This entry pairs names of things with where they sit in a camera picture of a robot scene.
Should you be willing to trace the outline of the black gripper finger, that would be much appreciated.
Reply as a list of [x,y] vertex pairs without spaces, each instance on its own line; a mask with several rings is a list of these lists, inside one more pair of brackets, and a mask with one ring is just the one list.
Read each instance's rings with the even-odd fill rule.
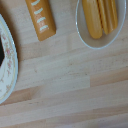
[[3,60],[4,60],[4,50],[3,50],[3,46],[2,46],[2,43],[1,43],[1,41],[0,41],[0,66],[1,66],[1,64],[2,64],[2,62],[3,62]]

